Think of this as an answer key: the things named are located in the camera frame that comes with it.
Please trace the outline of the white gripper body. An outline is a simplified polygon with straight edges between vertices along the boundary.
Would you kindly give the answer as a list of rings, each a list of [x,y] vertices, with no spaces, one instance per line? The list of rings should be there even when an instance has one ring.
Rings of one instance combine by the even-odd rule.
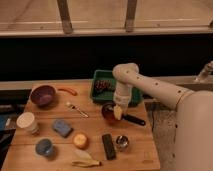
[[[132,87],[127,84],[117,82],[115,86],[113,101],[122,109],[127,109],[131,101],[131,97]]]

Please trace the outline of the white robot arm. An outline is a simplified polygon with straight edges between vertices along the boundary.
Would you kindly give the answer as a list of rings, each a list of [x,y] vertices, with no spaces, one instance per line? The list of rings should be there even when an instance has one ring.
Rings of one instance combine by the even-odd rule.
[[[193,91],[143,76],[135,63],[116,65],[113,76],[116,79],[113,101],[124,111],[133,87],[176,111],[173,171],[213,171],[212,91]]]

